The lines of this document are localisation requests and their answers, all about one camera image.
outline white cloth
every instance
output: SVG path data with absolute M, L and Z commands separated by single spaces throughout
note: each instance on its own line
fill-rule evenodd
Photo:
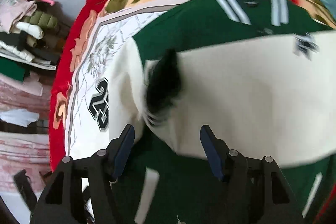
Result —
M 336 152 L 336 32 L 312 35 L 320 50 L 311 61 L 294 53 L 293 34 L 179 53 L 183 91 L 169 120 L 151 130 L 178 154 L 203 159 L 204 124 L 229 148 L 281 166 Z
M 143 72 L 135 44 L 128 43 L 121 47 L 115 54 L 111 65 L 106 67 L 105 73 L 100 77 L 100 79 L 104 78 L 109 83 L 110 126 L 98 134 L 86 134 L 84 131 L 84 134 L 73 135 L 69 141 L 72 143 L 70 155 L 74 159 L 87 157 L 99 149 L 106 148 L 110 140 L 120 136 L 126 124 L 134 126 L 136 140 L 142 135 L 143 119 L 140 99 L 143 92 Z M 93 119 L 90 113 L 88 115 L 87 119 L 80 120 L 83 128 L 90 128 L 92 124 L 97 124 L 97 118 Z
M 27 22 L 17 22 L 15 28 L 25 31 L 27 34 L 31 35 L 36 39 L 41 39 L 43 37 L 43 30 L 38 25 L 32 25 Z
M 4 41 L 0 40 L 0 47 L 4 48 L 6 51 L 14 53 L 19 58 L 26 60 L 27 62 L 32 62 L 35 56 L 28 52 L 27 50 L 19 51 L 16 47 L 7 45 Z
M 40 115 L 38 113 L 29 112 L 26 109 L 13 109 L 0 112 L 1 120 L 22 127 L 27 127 L 30 123 L 36 122 L 39 117 Z

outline folded clothes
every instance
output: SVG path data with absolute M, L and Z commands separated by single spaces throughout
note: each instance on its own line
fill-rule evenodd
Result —
M 15 24 L 14 29 L 25 31 L 27 34 L 31 35 L 36 39 L 41 39 L 43 37 L 43 30 L 41 29 L 41 27 L 37 25 L 32 25 L 30 23 L 19 21 Z
M 31 16 L 36 11 L 35 1 L 5 0 L 0 4 L 0 28 L 10 33 L 13 24 L 25 15 Z
M 41 11 L 35 11 L 31 16 L 24 16 L 21 21 L 38 25 L 42 30 L 54 33 L 56 33 L 59 28 L 58 19 L 56 17 Z
M 0 47 L 4 48 L 5 50 L 14 53 L 19 58 L 26 60 L 27 62 L 32 62 L 35 56 L 28 52 L 27 50 L 19 51 L 16 47 L 9 46 L 5 42 L 0 40 Z
M 42 64 L 42 65 L 50 65 L 51 61 L 35 57 L 34 58 L 34 63 L 36 63 L 36 64 Z
M 31 35 L 27 36 L 26 44 L 29 47 L 35 48 L 37 45 L 37 41 L 35 37 L 32 37 Z
M 57 65 L 60 58 L 60 54 L 41 48 L 30 48 L 29 51 L 38 57 L 51 61 L 52 65 Z
M 0 56 L 7 58 L 9 60 L 17 62 L 21 67 L 26 68 L 28 71 L 33 70 L 34 67 L 46 69 L 46 70 L 56 70 L 55 65 L 42 64 L 40 62 L 35 62 L 35 58 L 32 62 L 26 61 L 12 52 L 6 51 L 3 48 L 0 48 Z
M 0 57 L 0 73 L 12 79 L 23 82 L 28 70 L 21 67 L 17 62 Z
M 18 51 L 22 51 L 25 48 L 28 34 L 24 31 L 20 33 L 5 33 L 0 32 L 0 40 L 7 45 L 14 46 Z

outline stack of clothes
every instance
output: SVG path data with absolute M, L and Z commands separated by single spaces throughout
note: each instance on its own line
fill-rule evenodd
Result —
M 23 81 L 28 69 L 22 64 L 56 70 L 60 54 L 49 48 L 62 43 L 63 39 L 57 36 L 57 18 L 44 12 L 47 5 L 54 3 L 53 0 L 3 0 L 0 4 L 0 62 L 1 67 L 7 69 L 1 73 Z
M 48 118 L 53 75 L 47 71 L 56 70 L 65 43 L 60 22 L 47 12 L 54 4 L 54 0 L 0 3 L 0 118 L 3 120 L 4 113 L 17 109 Z

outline green cloth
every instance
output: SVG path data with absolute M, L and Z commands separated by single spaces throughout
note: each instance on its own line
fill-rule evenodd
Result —
M 58 19 L 45 12 L 35 11 L 32 16 L 24 16 L 21 21 L 30 23 L 32 25 L 38 25 L 44 31 L 57 32 Z
M 221 182 L 211 173 L 206 160 L 178 156 L 146 126 L 143 136 L 132 148 L 123 175 L 112 185 L 116 203 L 126 223 L 134 223 L 146 168 L 156 170 L 159 182 L 145 224 L 203 223 L 211 207 L 220 197 Z M 297 205 L 303 210 L 315 176 L 323 180 L 316 195 L 323 198 L 313 204 L 306 217 L 311 223 L 336 180 L 335 155 L 314 164 L 282 169 Z
M 137 43 L 142 63 L 159 59 L 168 48 L 176 52 L 211 46 L 226 42 L 260 37 L 264 29 L 273 34 L 332 30 L 308 15 L 307 11 L 287 0 L 289 23 L 280 27 L 271 24 L 271 1 L 254 0 L 256 7 L 236 0 L 250 18 L 252 25 L 229 19 L 216 0 L 191 0 L 179 5 L 149 23 L 133 36 Z
M 26 75 L 26 69 L 22 68 L 15 61 L 0 57 L 0 73 L 8 77 L 23 82 Z

